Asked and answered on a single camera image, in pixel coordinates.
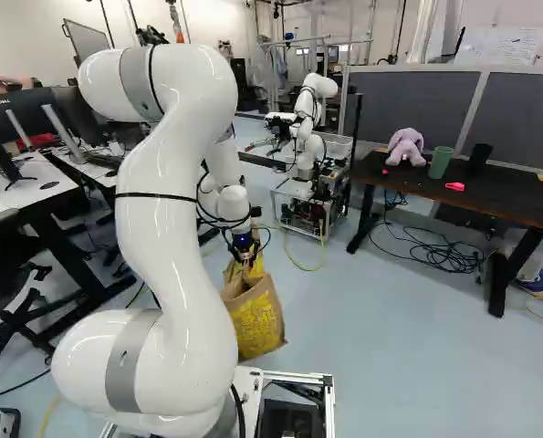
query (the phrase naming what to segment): gray partition panel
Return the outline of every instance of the gray partition panel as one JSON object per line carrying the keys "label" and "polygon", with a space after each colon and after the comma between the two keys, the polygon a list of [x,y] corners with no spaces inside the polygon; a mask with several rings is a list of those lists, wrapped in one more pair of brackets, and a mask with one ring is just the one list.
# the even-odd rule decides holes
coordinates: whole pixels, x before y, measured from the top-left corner
{"label": "gray partition panel", "polygon": [[494,146],[491,160],[543,169],[543,75],[490,73],[463,154]]}
{"label": "gray partition panel", "polygon": [[[480,79],[477,71],[374,71],[350,73],[350,84],[364,93],[359,139],[388,143],[402,128],[415,128],[425,148],[454,147]],[[344,134],[354,126],[349,99]]]}

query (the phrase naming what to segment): dark wooden table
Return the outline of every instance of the dark wooden table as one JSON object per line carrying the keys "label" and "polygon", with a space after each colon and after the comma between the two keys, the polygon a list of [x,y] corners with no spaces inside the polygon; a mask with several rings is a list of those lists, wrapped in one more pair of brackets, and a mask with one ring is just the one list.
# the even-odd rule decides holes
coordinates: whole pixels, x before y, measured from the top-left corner
{"label": "dark wooden table", "polygon": [[[376,224],[379,216],[371,212],[376,186],[401,193],[417,194],[467,210],[489,214],[526,225],[528,230],[512,255],[494,253],[491,257],[492,278],[488,311],[502,318],[505,311],[506,287],[515,279],[520,268],[537,249],[543,239],[543,182],[536,174],[487,164],[472,176],[468,162],[452,160],[443,179],[432,180],[427,168],[413,168],[408,162],[399,167],[384,164],[388,154],[372,151],[351,172],[353,181],[365,184],[359,229],[347,251],[354,254],[363,239]],[[456,192],[445,188],[446,183],[464,183],[465,190]]]}

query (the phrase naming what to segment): office chair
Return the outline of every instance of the office chair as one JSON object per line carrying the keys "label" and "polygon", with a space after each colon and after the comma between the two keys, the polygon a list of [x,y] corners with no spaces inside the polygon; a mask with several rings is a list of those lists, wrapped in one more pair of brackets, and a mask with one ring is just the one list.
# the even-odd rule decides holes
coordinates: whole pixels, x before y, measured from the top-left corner
{"label": "office chair", "polygon": [[[64,307],[82,292],[47,303],[39,290],[30,286],[43,281],[52,268],[29,261],[44,248],[37,237],[17,231],[16,216],[17,211],[7,211],[0,217],[0,356],[11,338],[19,333],[50,358],[54,347],[26,324]],[[30,310],[36,303],[40,307]]]}

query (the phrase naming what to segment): gray floor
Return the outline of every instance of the gray floor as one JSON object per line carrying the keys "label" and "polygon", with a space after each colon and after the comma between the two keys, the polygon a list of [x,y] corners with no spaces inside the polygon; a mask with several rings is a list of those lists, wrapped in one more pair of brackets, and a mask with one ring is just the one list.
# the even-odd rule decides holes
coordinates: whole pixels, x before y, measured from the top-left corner
{"label": "gray floor", "polygon": [[[254,120],[236,123],[239,147],[266,135]],[[282,175],[244,164],[252,203],[261,204],[271,224],[269,189]],[[450,275],[384,255],[365,243],[352,256],[345,246],[358,212],[352,211],[326,245],[326,264],[317,272],[296,269],[273,232],[265,250],[283,306],[288,344],[249,364],[268,370],[333,373],[337,388],[338,437],[536,437],[543,438],[543,303],[509,290],[506,315],[486,314],[483,291],[474,276]],[[110,227],[93,230],[103,243]],[[400,254],[407,248],[378,229],[374,239]],[[82,235],[78,242],[90,245]],[[289,245],[302,263],[321,257],[317,241],[291,235]],[[204,251],[207,270],[219,287],[229,255],[215,240]],[[54,262],[49,255],[39,261]],[[109,280],[108,272],[92,265]],[[55,265],[45,290],[62,295],[74,284]],[[137,286],[115,298],[122,308]],[[149,294],[136,307],[152,307]],[[0,360],[0,390],[45,368],[43,355],[14,339]],[[47,406],[57,396],[51,377],[0,397],[0,406],[19,409],[22,438],[37,436]],[[48,437],[96,438],[103,425],[63,401],[47,429]]]}

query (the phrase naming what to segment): green cup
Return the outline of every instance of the green cup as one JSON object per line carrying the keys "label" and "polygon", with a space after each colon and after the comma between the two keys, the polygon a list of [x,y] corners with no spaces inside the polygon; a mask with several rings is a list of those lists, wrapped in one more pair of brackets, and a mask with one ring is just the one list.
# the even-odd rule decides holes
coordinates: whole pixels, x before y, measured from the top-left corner
{"label": "green cup", "polygon": [[454,148],[448,148],[447,146],[436,147],[427,173],[429,177],[433,180],[440,180],[444,176],[447,165],[452,160],[452,155],[454,155]]}

